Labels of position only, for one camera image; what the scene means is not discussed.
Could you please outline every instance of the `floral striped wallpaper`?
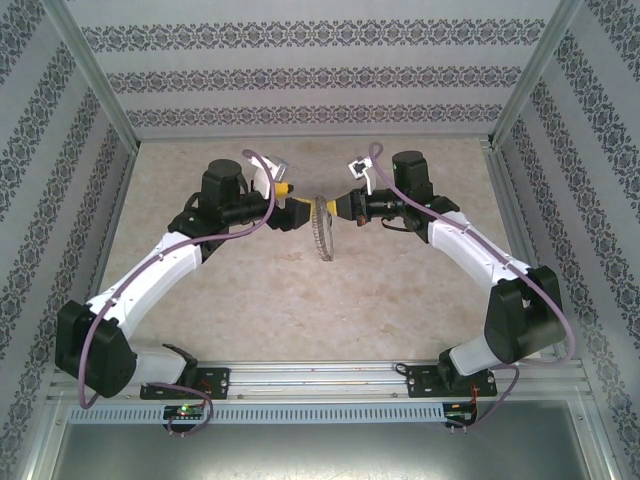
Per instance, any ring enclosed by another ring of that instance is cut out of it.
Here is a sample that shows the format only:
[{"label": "floral striped wallpaper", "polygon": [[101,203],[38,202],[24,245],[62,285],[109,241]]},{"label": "floral striped wallpaper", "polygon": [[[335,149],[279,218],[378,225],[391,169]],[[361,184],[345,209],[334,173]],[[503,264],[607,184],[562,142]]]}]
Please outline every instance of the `floral striped wallpaper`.
[{"label": "floral striped wallpaper", "polygon": [[640,8],[587,1],[502,145],[561,276],[622,478],[640,478]]},{"label": "floral striped wallpaper", "polygon": [[57,310],[86,298],[131,161],[37,0],[2,2],[0,479],[28,451]]},{"label": "floral striped wallpaper", "polygon": [[141,139],[488,134],[557,4],[68,2]]}]

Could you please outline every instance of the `beige floor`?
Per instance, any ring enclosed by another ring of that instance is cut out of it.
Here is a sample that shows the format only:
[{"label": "beige floor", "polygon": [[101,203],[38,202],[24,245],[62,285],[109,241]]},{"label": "beige floor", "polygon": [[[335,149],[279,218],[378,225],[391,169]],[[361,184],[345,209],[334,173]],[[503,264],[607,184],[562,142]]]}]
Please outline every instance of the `beige floor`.
[{"label": "beige floor", "polygon": [[[143,257],[199,190],[215,158],[243,162],[253,148],[287,160],[296,194],[336,197],[358,185],[347,169],[366,155],[364,137],[143,143],[105,275],[114,283]],[[475,139],[385,138],[393,153],[421,150],[437,194],[457,202],[507,248],[480,145]],[[334,219],[335,260],[316,254],[310,224],[268,227],[227,242],[147,315],[133,340],[171,342],[200,360],[436,358],[477,335],[486,298],[450,259],[411,234]]]}]

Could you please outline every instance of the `patterned wallpaper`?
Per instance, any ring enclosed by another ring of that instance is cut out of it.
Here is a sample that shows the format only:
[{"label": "patterned wallpaper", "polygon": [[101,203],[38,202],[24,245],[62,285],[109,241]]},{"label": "patterned wallpaper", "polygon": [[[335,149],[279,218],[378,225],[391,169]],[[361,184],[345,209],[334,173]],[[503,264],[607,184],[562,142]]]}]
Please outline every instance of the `patterned wallpaper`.
[{"label": "patterned wallpaper", "polygon": [[490,133],[558,0],[75,0],[142,139]]},{"label": "patterned wallpaper", "polygon": [[0,479],[9,479],[39,417],[56,312],[89,296],[131,159],[41,4],[3,1],[0,11]]},{"label": "patterned wallpaper", "polygon": [[538,261],[562,277],[623,478],[640,478],[639,13],[585,2],[502,146]]}]

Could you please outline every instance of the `robotic arm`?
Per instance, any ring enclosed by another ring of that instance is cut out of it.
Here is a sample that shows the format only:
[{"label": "robotic arm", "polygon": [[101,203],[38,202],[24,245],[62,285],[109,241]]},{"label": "robotic arm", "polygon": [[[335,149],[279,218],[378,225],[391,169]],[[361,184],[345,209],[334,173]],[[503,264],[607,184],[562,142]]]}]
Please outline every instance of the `robotic arm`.
[{"label": "robotic arm", "polygon": [[[280,180],[286,163],[272,158],[266,164],[272,176]],[[194,357],[173,345],[143,348],[130,345],[129,339],[149,309],[181,278],[202,265],[224,241],[183,246],[132,280],[131,275],[148,259],[178,243],[228,233],[231,226],[262,218],[269,207],[270,192],[265,179],[265,172],[258,168],[252,182],[254,188],[249,190],[238,163],[232,160],[211,162],[202,177],[200,192],[189,198],[183,211],[169,224],[168,233],[136,267],[86,304],[70,301],[58,312],[56,365],[78,378],[81,350],[91,323],[110,301],[113,292],[130,281],[98,326],[87,359],[86,384],[106,398],[128,385],[159,382],[193,388],[198,364]],[[292,187],[286,185],[282,193],[291,190]],[[308,203],[287,198],[284,208],[276,207],[267,224],[272,229],[288,231],[304,225],[309,215]]]},{"label": "robotic arm", "polygon": [[337,215],[355,221],[358,226],[374,217],[402,218],[408,231],[451,257],[487,294],[483,334],[444,351],[439,357],[438,372],[448,389],[467,383],[477,372],[501,363],[514,363],[563,340],[564,328],[550,307],[469,233],[473,231],[480,236],[560,306],[556,275],[548,267],[533,269],[510,257],[480,234],[455,203],[434,195],[422,153],[406,151],[393,156],[396,187],[411,200],[464,225],[464,230],[407,205],[391,189],[376,190],[375,183],[372,186],[370,181],[373,175],[367,173],[371,167],[369,158],[359,158],[349,165],[354,177],[367,179],[367,186],[335,200]]}]

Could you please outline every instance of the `black mounting bracket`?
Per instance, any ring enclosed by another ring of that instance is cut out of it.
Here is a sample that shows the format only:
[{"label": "black mounting bracket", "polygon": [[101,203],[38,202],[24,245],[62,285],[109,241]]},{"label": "black mounting bracket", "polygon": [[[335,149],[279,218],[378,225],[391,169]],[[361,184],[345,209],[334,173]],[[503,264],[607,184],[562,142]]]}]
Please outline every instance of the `black mounting bracket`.
[{"label": "black mounting bracket", "polygon": [[465,382],[448,388],[438,373],[437,365],[405,365],[398,363],[396,372],[406,378],[409,398],[460,398],[472,396],[476,388],[478,397],[495,397],[498,394],[496,379],[489,370],[464,377]]},{"label": "black mounting bracket", "polygon": [[[231,370],[228,368],[202,368],[195,370],[195,379],[190,386],[194,390],[200,390],[212,400],[226,400],[229,393],[229,378]],[[143,385],[140,387],[142,400],[198,400],[202,399],[192,393],[169,390],[166,388]]]}]

